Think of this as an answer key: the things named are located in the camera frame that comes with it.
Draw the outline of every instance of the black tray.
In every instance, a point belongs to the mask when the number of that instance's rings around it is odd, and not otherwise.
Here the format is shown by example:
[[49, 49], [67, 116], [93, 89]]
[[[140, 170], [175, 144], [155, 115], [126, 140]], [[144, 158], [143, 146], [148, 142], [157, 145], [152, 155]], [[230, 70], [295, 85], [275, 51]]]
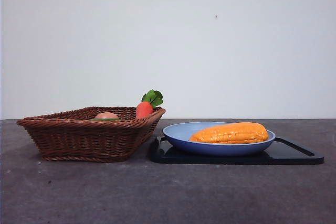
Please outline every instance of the black tray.
[[227, 164], [227, 165], [316, 165], [324, 157], [293, 141], [279, 137], [264, 151], [240, 157], [198, 155], [182, 151], [171, 145], [163, 136], [157, 137], [149, 149], [149, 158], [164, 164]]

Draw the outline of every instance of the toy food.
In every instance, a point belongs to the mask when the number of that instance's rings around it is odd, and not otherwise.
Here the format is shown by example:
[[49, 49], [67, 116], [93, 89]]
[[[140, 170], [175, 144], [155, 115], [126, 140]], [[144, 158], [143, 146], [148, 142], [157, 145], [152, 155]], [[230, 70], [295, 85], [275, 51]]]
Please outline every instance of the toy food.
[[144, 94], [141, 103], [138, 104], [135, 111], [135, 119], [145, 118], [153, 113], [156, 106], [163, 103], [162, 94], [158, 90], [151, 89], [147, 94]]
[[103, 113], [99, 113], [94, 118], [95, 119], [109, 119], [109, 118], [118, 118], [118, 116], [112, 112], [103, 112]]
[[207, 127], [190, 137], [190, 141], [214, 144], [248, 144], [268, 139], [265, 127], [259, 123], [240, 122]]

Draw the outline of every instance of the blue plate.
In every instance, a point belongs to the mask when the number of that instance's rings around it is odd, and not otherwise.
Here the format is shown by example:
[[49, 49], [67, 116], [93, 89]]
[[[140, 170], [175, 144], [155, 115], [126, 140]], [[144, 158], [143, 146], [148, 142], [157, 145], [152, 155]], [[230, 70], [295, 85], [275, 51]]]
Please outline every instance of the blue plate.
[[265, 150], [275, 139], [275, 134], [267, 130], [268, 140], [251, 144], [210, 144], [189, 141], [195, 132], [223, 122], [192, 122], [179, 123], [167, 126], [163, 129], [166, 139], [176, 148], [186, 152], [192, 152], [211, 156], [246, 156]]

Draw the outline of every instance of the gray countertop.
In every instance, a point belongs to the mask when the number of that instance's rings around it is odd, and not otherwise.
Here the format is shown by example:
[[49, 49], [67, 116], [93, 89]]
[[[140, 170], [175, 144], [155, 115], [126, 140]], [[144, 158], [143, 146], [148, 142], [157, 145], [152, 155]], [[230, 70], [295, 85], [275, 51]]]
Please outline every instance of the gray countertop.
[[[320, 165], [158, 164], [171, 124], [255, 121], [324, 155]], [[336, 119], [161, 119], [127, 161], [43, 161], [16, 120], [1, 121], [1, 223], [336, 223]]]

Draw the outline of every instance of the brown wicker basket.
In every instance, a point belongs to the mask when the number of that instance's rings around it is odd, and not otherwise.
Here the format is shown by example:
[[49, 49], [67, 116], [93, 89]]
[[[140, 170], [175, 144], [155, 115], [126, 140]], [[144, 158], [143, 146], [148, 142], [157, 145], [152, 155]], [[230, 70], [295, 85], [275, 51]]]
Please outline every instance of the brown wicker basket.
[[[165, 109], [135, 119], [135, 107], [87, 107], [17, 121], [34, 140], [44, 160], [121, 162], [153, 134]], [[112, 112], [121, 120], [88, 121]]]

